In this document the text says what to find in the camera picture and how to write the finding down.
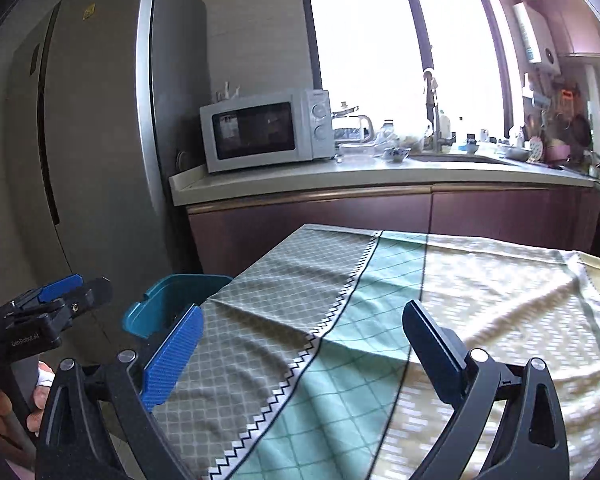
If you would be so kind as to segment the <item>person's left hand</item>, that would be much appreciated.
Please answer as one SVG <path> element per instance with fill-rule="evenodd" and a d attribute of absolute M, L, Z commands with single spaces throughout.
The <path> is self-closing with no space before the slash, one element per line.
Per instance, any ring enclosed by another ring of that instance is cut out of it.
<path fill-rule="evenodd" d="M 33 358 L 0 370 L 0 451 L 16 463 L 32 467 L 36 438 L 55 374 Z"/>

